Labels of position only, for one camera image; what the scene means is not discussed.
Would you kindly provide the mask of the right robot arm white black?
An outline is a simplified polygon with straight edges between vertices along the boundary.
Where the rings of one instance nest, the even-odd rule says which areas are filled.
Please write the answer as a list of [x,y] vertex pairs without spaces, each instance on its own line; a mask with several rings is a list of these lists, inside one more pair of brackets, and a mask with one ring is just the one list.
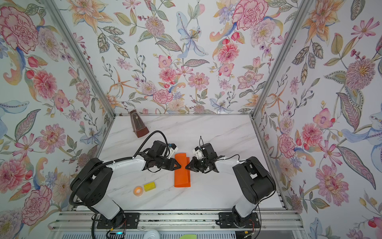
[[243,196],[232,208],[236,220],[247,220],[260,202],[272,197],[276,192],[276,184],[269,171],[258,158],[235,160],[234,155],[226,157],[218,155],[210,143],[196,147],[193,158],[185,166],[186,170],[201,172],[227,173],[234,175],[238,181]]

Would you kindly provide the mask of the orange square paper sheet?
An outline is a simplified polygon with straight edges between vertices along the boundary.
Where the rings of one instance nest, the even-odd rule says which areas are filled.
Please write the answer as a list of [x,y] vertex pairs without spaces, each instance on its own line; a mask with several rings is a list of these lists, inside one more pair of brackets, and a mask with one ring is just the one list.
[[185,153],[178,153],[175,155],[175,159],[181,165],[181,168],[174,171],[174,187],[191,187],[190,171],[186,169],[186,166],[190,163],[190,158]]

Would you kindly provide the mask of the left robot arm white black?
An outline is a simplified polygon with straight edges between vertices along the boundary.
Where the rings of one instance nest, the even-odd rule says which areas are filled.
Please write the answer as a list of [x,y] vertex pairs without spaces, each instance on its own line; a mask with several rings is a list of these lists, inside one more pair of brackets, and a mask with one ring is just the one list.
[[149,170],[152,167],[175,171],[181,169],[179,162],[173,157],[178,151],[175,144],[154,141],[151,148],[108,162],[98,158],[91,159],[70,184],[72,191],[69,204],[86,206],[96,214],[120,224],[125,220],[124,211],[107,195],[110,182],[120,176],[132,172]]

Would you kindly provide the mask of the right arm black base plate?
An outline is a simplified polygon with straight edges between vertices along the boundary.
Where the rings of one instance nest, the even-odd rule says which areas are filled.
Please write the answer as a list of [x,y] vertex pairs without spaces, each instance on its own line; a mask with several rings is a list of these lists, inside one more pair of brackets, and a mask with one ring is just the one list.
[[221,229],[259,229],[260,222],[258,214],[255,212],[244,218],[234,212],[220,212],[215,224]]

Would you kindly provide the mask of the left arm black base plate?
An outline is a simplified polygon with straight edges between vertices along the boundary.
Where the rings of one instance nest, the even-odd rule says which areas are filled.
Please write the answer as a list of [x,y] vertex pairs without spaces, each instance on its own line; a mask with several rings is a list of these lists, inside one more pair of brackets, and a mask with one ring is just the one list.
[[104,215],[100,215],[97,229],[137,229],[139,223],[139,213],[119,212],[114,218],[107,219]]

